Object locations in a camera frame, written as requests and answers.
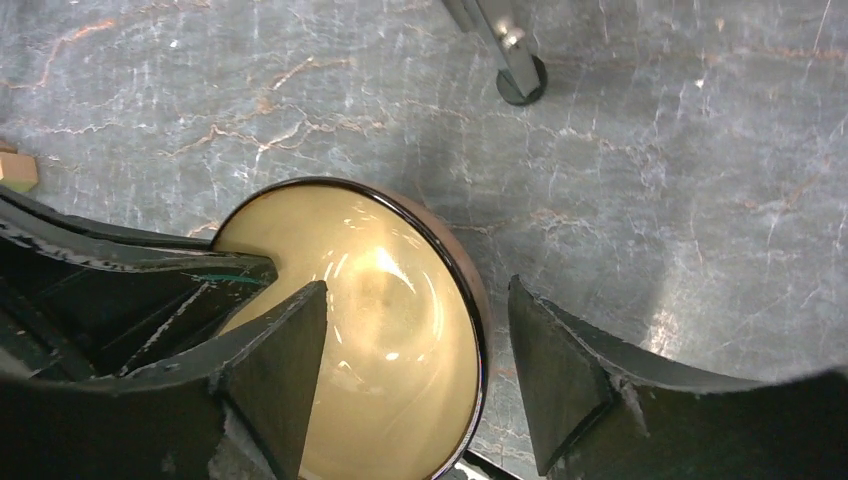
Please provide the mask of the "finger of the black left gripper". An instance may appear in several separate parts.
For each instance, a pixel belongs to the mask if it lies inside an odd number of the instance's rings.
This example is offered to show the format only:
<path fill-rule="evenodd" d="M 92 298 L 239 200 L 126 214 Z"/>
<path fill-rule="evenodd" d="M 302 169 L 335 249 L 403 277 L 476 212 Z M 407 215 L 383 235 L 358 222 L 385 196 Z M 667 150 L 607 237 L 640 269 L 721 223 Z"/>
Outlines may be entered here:
<path fill-rule="evenodd" d="M 1 191 L 1 369 L 123 375 L 210 339 L 276 277 L 265 257 L 60 213 Z"/>

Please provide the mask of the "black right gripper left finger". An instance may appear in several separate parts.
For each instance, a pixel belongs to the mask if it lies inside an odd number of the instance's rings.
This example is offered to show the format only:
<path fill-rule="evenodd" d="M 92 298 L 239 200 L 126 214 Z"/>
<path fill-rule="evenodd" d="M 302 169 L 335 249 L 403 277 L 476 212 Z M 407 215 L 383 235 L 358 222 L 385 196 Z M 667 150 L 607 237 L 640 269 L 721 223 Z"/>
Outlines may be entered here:
<path fill-rule="evenodd" d="M 327 330 L 327 287 L 123 377 L 1 378 L 5 479 L 209 479 L 227 461 L 297 477 Z"/>

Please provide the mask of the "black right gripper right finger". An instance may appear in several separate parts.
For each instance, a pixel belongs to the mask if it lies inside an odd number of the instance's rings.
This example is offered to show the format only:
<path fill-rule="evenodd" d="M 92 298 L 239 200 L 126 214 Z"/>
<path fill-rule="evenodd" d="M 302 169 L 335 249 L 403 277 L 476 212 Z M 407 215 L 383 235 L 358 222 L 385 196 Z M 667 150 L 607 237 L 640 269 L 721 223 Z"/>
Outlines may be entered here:
<path fill-rule="evenodd" d="M 777 382 L 691 367 L 509 284 L 536 468 L 549 479 L 843 479 L 847 370 Z"/>

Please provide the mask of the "brown speckled bowl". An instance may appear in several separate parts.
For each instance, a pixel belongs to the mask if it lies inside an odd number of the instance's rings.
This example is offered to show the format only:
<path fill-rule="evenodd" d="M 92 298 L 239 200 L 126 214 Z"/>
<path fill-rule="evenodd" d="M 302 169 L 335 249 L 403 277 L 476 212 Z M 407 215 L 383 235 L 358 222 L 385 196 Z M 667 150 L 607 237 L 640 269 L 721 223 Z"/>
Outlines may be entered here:
<path fill-rule="evenodd" d="M 310 282 L 327 333 L 299 477 L 436 479 L 482 413 L 488 305 L 450 232 L 398 195 L 335 178 L 274 185 L 220 226 L 219 252 L 273 261 L 233 330 Z"/>

